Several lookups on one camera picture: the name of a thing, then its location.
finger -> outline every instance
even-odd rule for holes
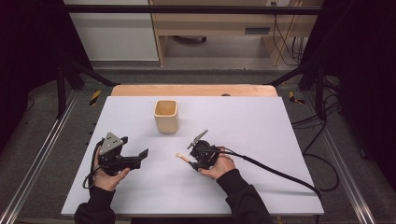
[[[199,168],[198,171],[201,175],[209,175],[209,170]]]
[[[125,176],[127,176],[129,174],[130,171],[131,171],[131,169],[129,169],[129,168],[123,169],[119,174],[116,175],[117,180],[121,181],[123,178],[125,178]]]
[[[230,159],[231,157],[229,155],[224,155],[224,154],[220,154],[219,157],[225,158],[225,159]]]

human hand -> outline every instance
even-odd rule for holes
[[[219,149],[221,151],[225,151],[224,147],[219,147]],[[217,180],[219,177],[233,169],[236,169],[235,164],[233,164],[233,159],[231,159],[229,155],[220,153],[215,165],[210,170],[200,168],[198,171],[201,175],[207,175],[212,179]]]
[[[100,147],[96,152],[95,162],[93,167],[98,167],[99,151],[100,151]],[[105,171],[103,171],[102,169],[98,169],[93,176],[93,184],[100,189],[114,191],[116,189],[116,186],[120,183],[120,181],[123,178],[125,178],[125,176],[128,175],[130,171],[131,171],[130,168],[125,168],[117,175],[111,176],[106,174]]]

table surface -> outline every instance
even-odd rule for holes
[[[133,170],[119,184],[112,203],[116,214],[128,217],[230,215],[230,208],[224,201],[226,195],[221,188],[175,156],[180,152],[193,160],[186,148],[204,129],[209,132],[203,139],[211,145],[224,145],[282,173],[313,184],[283,101],[276,97],[274,88],[250,85],[166,87],[131,85],[114,89],[112,95],[125,96],[127,93],[122,91],[124,89],[128,94],[137,96],[107,98],[62,214],[73,215],[80,203],[88,201],[88,191],[81,184],[89,171],[94,145],[107,132],[113,132],[118,137],[129,137],[129,142],[121,152],[123,156],[135,156],[149,148],[141,169]],[[212,92],[215,96],[175,95],[187,89],[196,91],[200,88],[215,90],[216,93]],[[156,96],[142,96],[137,91],[140,89],[146,91],[147,95]],[[162,94],[152,91],[159,89],[163,91]],[[251,93],[256,96],[236,97],[239,91],[243,94],[256,91],[256,94]],[[223,93],[234,97],[216,96]],[[177,100],[179,105],[180,128],[175,134],[163,135],[156,130],[153,107],[157,100],[171,98]],[[234,161],[246,181],[255,186],[272,215],[323,214],[318,197],[310,189],[266,172],[243,159],[234,158]]]

wrist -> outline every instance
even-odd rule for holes
[[[109,209],[115,192],[115,190],[109,191],[92,186],[90,190],[91,198],[88,200],[90,210],[92,212],[102,212]]]
[[[227,193],[227,195],[239,192],[246,186],[248,182],[242,178],[238,169],[232,169],[217,179],[217,183]]]

floor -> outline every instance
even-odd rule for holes
[[[95,70],[120,83],[248,83],[263,84],[286,74],[293,65],[273,67],[260,38],[211,37],[205,43],[196,40],[171,38],[163,67],[155,63],[93,63]],[[285,56],[287,63],[292,59]],[[74,106],[68,111],[66,123],[59,132],[46,138],[57,120],[56,83],[50,82],[31,91],[28,109],[0,157],[0,211],[15,205],[15,223],[70,223],[70,217],[60,214],[67,191],[85,148],[91,140],[94,125],[111,88],[83,76],[82,91],[67,88]],[[288,80],[276,89],[284,100],[290,121],[305,119],[314,114],[312,91],[299,91],[299,77]],[[97,103],[89,101],[101,90]],[[305,104],[290,101],[290,92]],[[336,103],[329,98],[328,105]],[[364,160],[341,108],[328,115],[326,129],[309,149],[331,161],[336,167],[346,167],[338,188],[323,192],[325,215],[320,223],[396,223],[396,193],[382,176],[375,161]],[[304,129],[295,129],[301,149],[309,145],[318,132],[317,120]],[[35,159],[44,155],[43,161]],[[341,158],[334,161],[337,155]],[[308,169],[319,188],[334,184],[335,175],[323,162],[305,158]],[[12,203],[14,195],[21,203]],[[127,220],[119,217],[118,221]],[[282,217],[281,223],[314,223],[312,217]]]

